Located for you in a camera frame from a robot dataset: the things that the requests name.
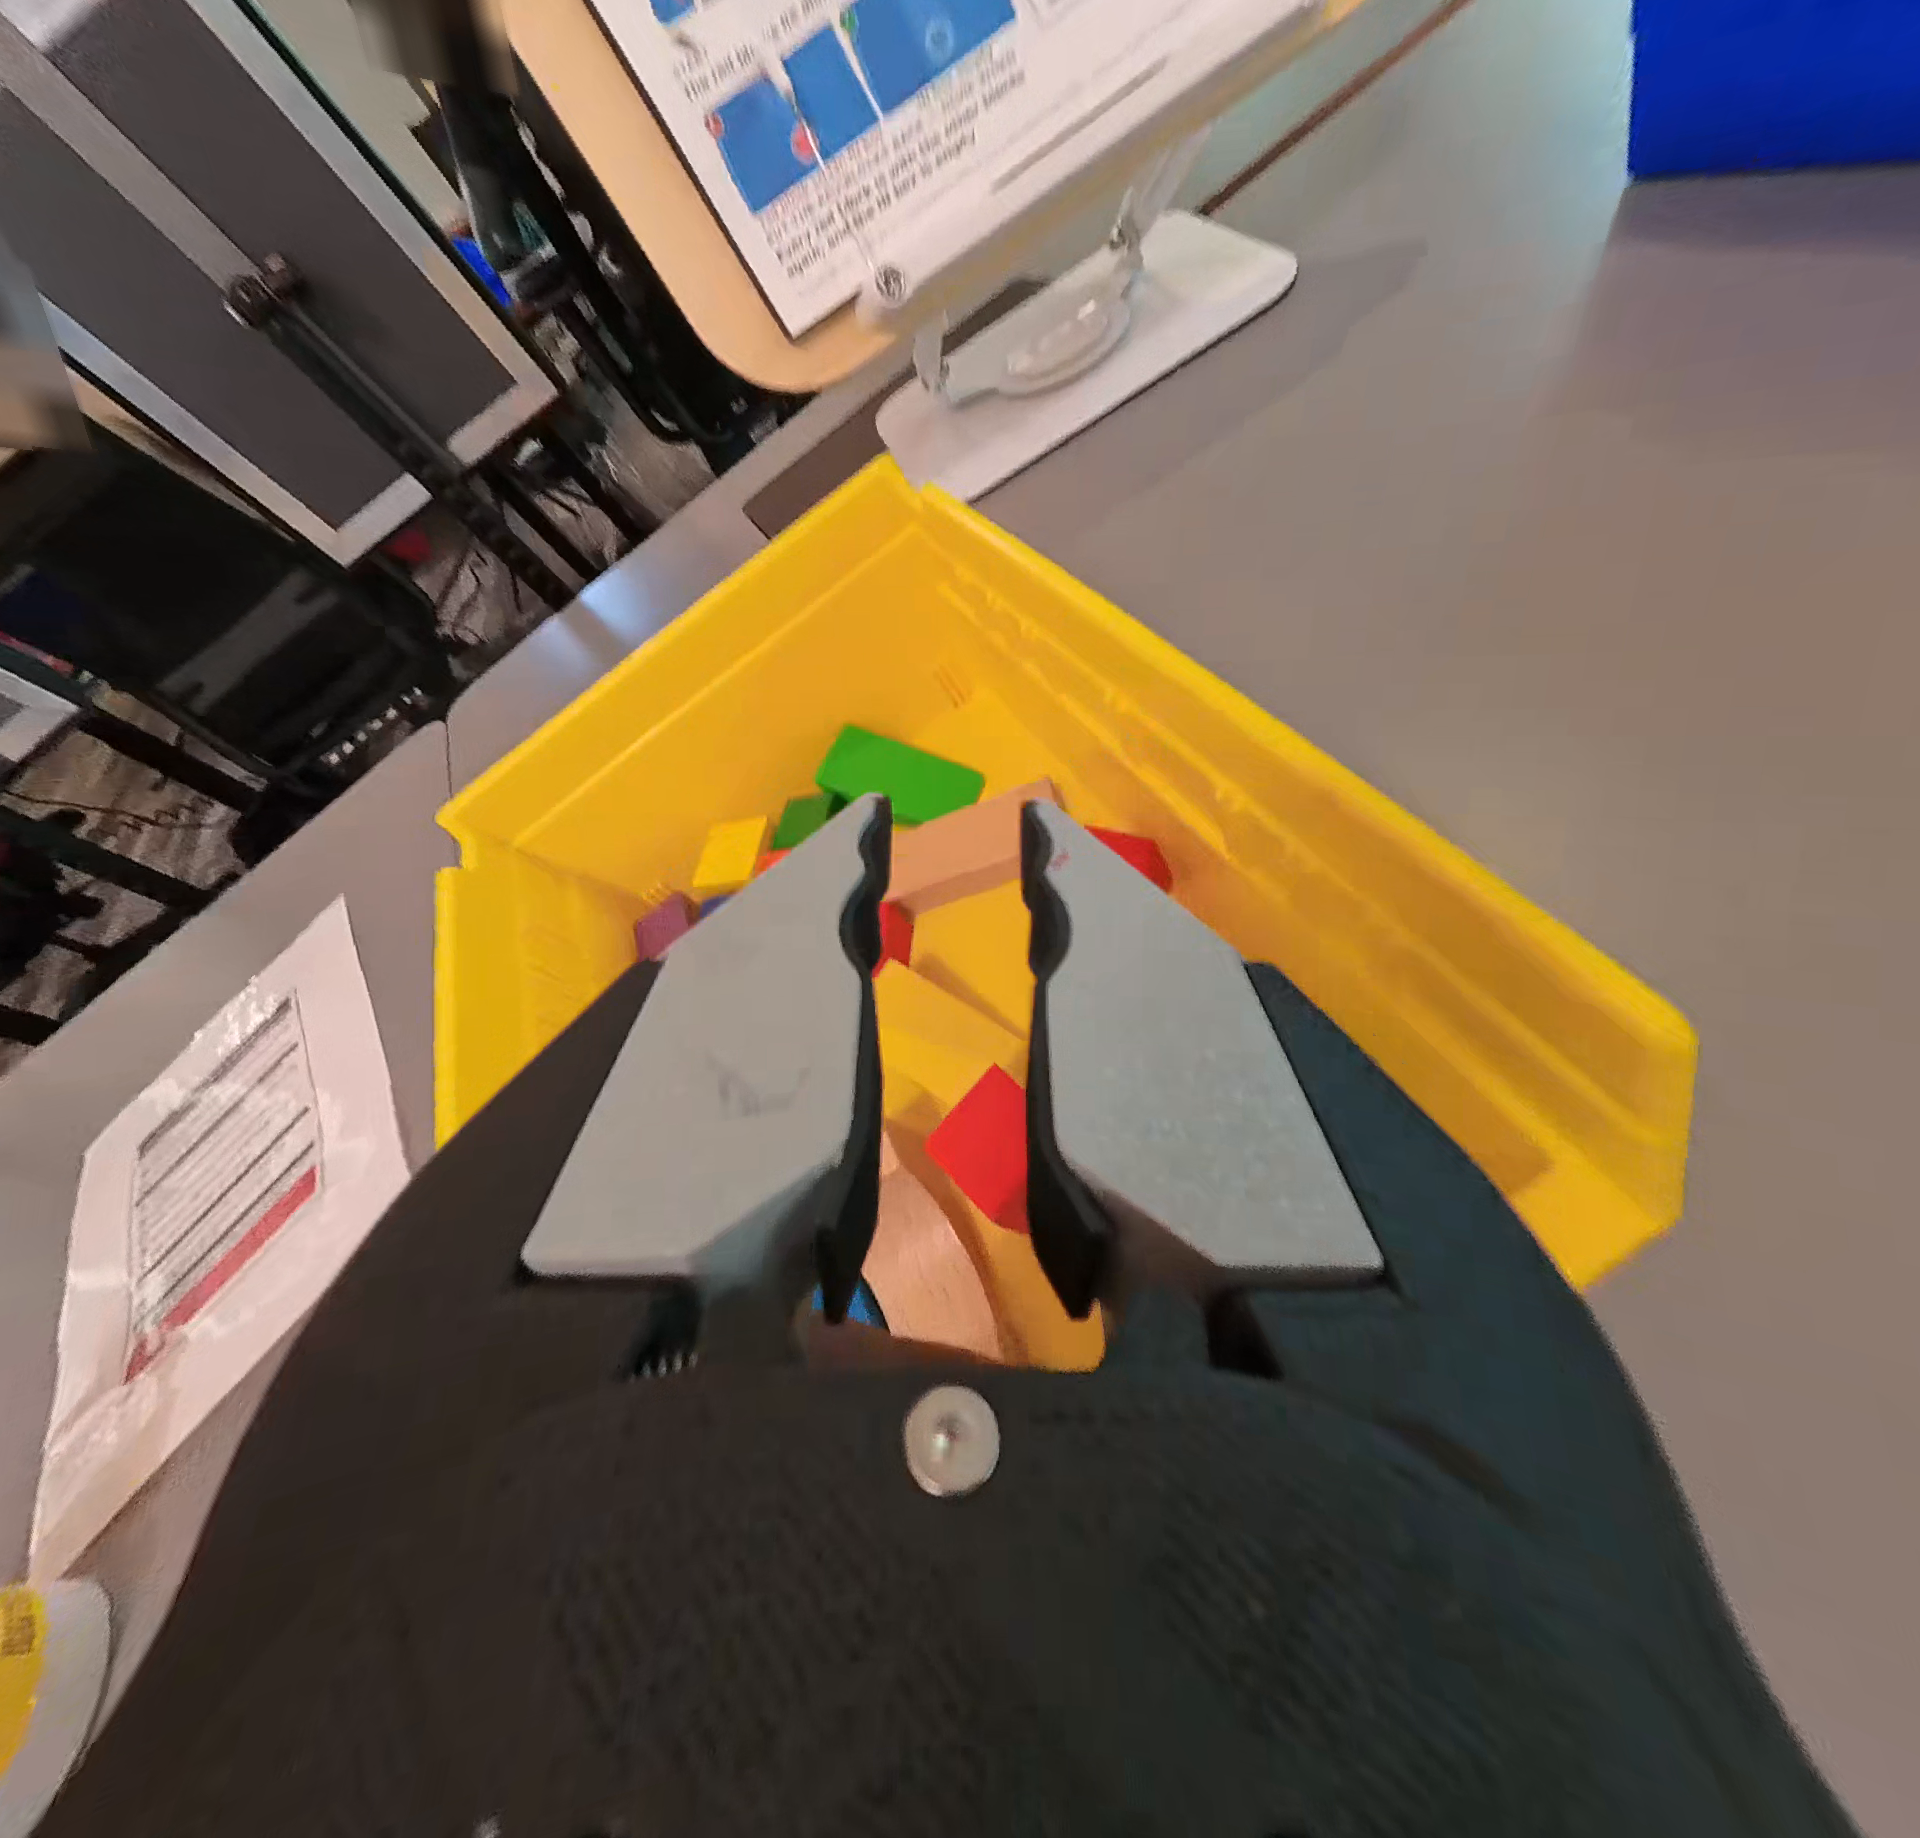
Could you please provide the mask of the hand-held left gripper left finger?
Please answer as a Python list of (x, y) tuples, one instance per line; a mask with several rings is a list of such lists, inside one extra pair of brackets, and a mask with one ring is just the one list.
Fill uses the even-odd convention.
[(523, 1238), (530, 1277), (847, 1317), (875, 1232), (891, 842), (891, 802), (856, 794), (668, 950)]

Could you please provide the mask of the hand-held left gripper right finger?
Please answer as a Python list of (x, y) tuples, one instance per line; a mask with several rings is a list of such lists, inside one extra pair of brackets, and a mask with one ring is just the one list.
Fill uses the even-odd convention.
[(1019, 819), (1031, 915), (1027, 1224), (1084, 1319), (1363, 1287), (1383, 1246), (1249, 960), (1053, 799)]

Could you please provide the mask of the yellow plastic bin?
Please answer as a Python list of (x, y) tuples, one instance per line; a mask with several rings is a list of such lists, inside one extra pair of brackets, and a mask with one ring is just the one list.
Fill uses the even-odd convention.
[(1170, 895), (1326, 1011), (1569, 1287), (1681, 1215), (1699, 1037), (1669, 1003), (883, 456), (440, 812), (436, 1143), (633, 960), (716, 829), (818, 788), (845, 728), (1153, 840)]

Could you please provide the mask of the blue plastic bin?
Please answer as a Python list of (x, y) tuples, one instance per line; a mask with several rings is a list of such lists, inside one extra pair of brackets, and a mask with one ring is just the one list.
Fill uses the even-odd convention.
[(1920, 158), (1920, 0), (1632, 0), (1632, 178)]

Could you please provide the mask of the pile of coloured wooden blocks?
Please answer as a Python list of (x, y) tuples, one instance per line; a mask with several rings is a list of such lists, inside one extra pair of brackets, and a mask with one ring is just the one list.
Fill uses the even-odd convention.
[(996, 788), (977, 767), (847, 723), (814, 790), (777, 819), (706, 830), (692, 902), (658, 895), (633, 928), (639, 956), (662, 956), (696, 914), (716, 914), (856, 794), (880, 794), (894, 812), (883, 895), (913, 914), (913, 960), (874, 978), (875, 1232), (847, 1317), (996, 1365), (1091, 1369), (1099, 1317), (1075, 1319), (1042, 1283), (1031, 1235), (985, 1224), (924, 1155), (930, 1130), (985, 1068), (1027, 1088), (1034, 973), (1019, 824), (1031, 799), (1063, 799), (1049, 775)]

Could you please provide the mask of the laminated label sheet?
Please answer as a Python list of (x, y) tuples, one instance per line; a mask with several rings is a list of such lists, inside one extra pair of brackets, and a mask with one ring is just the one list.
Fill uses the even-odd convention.
[(337, 895), (85, 1148), (32, 1581), (70, 1575), (319, 1306), (407, 1172)]

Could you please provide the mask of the black office chair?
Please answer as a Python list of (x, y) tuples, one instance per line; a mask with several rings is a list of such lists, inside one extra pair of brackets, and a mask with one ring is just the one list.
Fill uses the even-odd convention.
[(330, 799), (375, 735), (451, 697), (431, 603), (357, 572), (101, 431), (0, 480), (4, 638), (254, 770)]

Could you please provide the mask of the black panel tripod stand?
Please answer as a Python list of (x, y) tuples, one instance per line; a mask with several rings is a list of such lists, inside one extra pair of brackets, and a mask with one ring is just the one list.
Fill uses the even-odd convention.
[(330, 408), (372, 435), (440, 505), (474, 544), (548, 608), (571, 605), (607, 566), (565, 528), (523, 472), (523, 443), (545, 439), (543, 415), (515, 422), (490, 452), (466, 462), (414, 415), (308, 307), (301, 274), (271, 253), (244, 263), (221, 285), (227, 311), (265, 333)]

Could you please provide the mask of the white stand base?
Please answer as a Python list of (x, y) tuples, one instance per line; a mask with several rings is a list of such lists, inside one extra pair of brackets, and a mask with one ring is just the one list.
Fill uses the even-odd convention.
[(1139, 243), (1105, 243), (953, 337), (913, 333), (913, 374), (875, 408), (875, 439), (913, 490), (983, 502), (1091, 431), (1213, 344), (1281, 301), (1299, 260), (1167, 211)]

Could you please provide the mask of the white bottle with yellow label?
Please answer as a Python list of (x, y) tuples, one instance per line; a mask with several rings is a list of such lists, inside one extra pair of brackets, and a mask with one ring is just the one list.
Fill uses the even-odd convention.
[(26, 1838), (76, 1768), (107, 1685), (107, 1595), (95, 1581), (0, 1593), (0, 1834)]

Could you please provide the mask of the instruction sheet on stand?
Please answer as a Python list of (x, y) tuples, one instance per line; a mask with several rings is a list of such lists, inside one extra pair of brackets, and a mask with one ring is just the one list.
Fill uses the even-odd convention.
[(1226, 118), (1318, 38), (1340, 31), (1367, 4), (1375, 0), (1326, 0), (1312, 19), (1268, 28), (1253, 50), (1230, 58), (1216, 76), (1192, 80), (1189, 93), (1153, 107), (1139, 130), (1118, 131), (1115, 143), (1045, 186), (1034, 207), (1003, 211), (902, 311), (863, 315), (845, 301), (804, 333), (788, 333), (594, 9), (585, 0), (494, 0), (530, 83), (578, 143), (619, 226), (639, 243), (701, 344), (728, 371), (788, 395), (845, 385), (894, 353), (916, 319), (957, 315), (968, 298), (997, 292), (1019, 266), (1038, 263), (1053, 234), (1075, 230), (1096, 211), (1115, 211), (1118, 189), (1147, 163)]

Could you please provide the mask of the grey framed panel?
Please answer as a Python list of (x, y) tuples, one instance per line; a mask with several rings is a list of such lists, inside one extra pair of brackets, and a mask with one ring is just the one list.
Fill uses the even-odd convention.
[(548, 418), (556, 374), (254, 0), (0, 0), (4, 236), (71, 371), (353, 566), (430, 480), (232, 292), (337, 346), (430, 472)]

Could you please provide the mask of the printed instruction sheet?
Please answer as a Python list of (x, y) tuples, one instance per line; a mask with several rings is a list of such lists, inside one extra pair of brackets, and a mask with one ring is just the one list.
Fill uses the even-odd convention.
[(788, 337), (940, 280), (1323, 0), (585, 0)]

